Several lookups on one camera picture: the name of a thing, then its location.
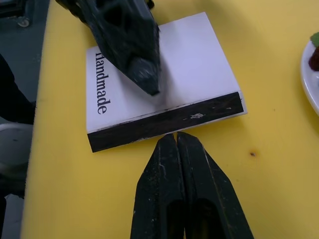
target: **dark red food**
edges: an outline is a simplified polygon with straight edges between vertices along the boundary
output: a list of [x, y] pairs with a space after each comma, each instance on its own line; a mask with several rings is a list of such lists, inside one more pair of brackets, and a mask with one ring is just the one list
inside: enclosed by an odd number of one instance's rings
[[314, 71], [319, 71], [319, 47], [315, 49], [313, 56], [310, 58], [309, 66]]

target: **yellow surface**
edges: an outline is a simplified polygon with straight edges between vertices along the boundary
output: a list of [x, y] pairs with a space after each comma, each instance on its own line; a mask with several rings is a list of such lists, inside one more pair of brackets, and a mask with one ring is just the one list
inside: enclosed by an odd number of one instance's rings
[[[157, 0], [159, 24], [207, 12], [248, 115], [193, 128], [231, 179], [256, 239], [319, 238], [319, 117], [300, 60], [318, 0]], [[91, 153], [85, 123], [89, 29], [51, 2], [23, 239], [128, 239], [136, 183], [159, 137]]]

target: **green leaf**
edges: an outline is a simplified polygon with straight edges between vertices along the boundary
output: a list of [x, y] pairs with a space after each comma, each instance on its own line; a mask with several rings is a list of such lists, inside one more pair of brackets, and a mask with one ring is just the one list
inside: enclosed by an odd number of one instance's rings
[[315, 33], [310, 37], [310, 40], [313, 42], [313, 45], [317, 48], [319, 47], [319, 32]]

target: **black cloth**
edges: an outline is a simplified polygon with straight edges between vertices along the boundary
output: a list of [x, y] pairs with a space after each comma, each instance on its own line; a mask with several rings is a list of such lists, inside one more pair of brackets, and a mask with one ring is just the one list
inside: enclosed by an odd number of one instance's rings
[[0, 117], [18, 123], [33, 124], [35, 105], [19, 90], [14, 75], [0, 54]]

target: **scratch on gripper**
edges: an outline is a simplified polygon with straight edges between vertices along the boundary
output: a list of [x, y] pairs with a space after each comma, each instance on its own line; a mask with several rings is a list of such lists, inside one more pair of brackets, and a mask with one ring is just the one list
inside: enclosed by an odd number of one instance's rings
[[164, 165], [162, 165], [161, 163], [159, 163], [159, 165], [163, 168], [163, 172], [164, 172], [164, 179], [166, 179], [166, 180], [167, 180], [167, 178], [166, 178], [166, 169], [165, 169]]

